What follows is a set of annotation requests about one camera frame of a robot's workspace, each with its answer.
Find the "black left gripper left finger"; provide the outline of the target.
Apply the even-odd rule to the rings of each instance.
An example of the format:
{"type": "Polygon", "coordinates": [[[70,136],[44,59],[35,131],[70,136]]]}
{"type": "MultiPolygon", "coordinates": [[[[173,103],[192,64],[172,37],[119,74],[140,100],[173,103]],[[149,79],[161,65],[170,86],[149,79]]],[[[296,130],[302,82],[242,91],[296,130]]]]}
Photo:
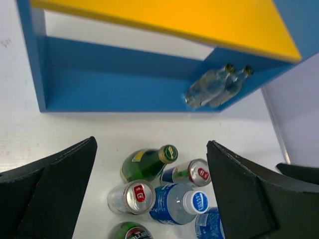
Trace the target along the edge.
{"type": "Polygon", "coordinates": [[[91,136],[0,174],[2,239],[73,237],[97,152],[91,136]]]}

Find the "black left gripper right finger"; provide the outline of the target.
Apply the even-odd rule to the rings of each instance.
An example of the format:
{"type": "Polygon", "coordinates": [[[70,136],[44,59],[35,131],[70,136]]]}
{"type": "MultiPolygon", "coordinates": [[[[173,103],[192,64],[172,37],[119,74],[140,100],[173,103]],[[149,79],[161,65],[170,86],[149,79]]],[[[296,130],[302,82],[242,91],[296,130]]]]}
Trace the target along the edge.
{"type": "Polygon", "coordinates": [[[316,239],[319,185],[270,170],[207,143],[207,162],[228,239],[316,239]]]}

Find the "green glass bottle orange label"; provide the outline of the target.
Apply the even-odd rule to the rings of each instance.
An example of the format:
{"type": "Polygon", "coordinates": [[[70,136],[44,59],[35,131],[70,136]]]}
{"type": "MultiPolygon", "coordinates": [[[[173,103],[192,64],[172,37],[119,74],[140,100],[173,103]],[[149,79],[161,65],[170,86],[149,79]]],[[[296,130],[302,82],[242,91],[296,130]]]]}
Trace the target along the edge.
{"type": "Polygon", "coordinates": [[[136,222],[121,222],[115,225],[108,239],[152,239],[153,236],[149,230],[136,222]]]}

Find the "green glass bottle gold cap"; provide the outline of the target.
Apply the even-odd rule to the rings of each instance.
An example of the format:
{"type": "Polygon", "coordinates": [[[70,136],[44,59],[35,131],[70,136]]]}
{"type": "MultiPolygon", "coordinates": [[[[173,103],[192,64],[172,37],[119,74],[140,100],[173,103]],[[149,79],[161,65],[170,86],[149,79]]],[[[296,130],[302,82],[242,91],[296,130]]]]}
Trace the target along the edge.
{"type": "Polygon", "coordinates": [[[159,149],[140,149],[129,155],[123,162],[120,176],[123,182],[135,180],[154,181],[163,172],[166,165],[174,163],[178,150],[167,144],[159,149]]]}

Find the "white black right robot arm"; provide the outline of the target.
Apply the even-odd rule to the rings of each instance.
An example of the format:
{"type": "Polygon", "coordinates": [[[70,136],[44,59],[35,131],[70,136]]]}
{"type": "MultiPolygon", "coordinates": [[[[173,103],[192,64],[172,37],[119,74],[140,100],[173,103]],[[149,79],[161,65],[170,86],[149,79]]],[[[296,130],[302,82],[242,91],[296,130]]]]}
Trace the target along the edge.
{"type": "Polygon", "coordinates": [[[316,185],[319,184],[318,168],[284,163],[277,164],[276,168],[285,176],[316,185]]]}

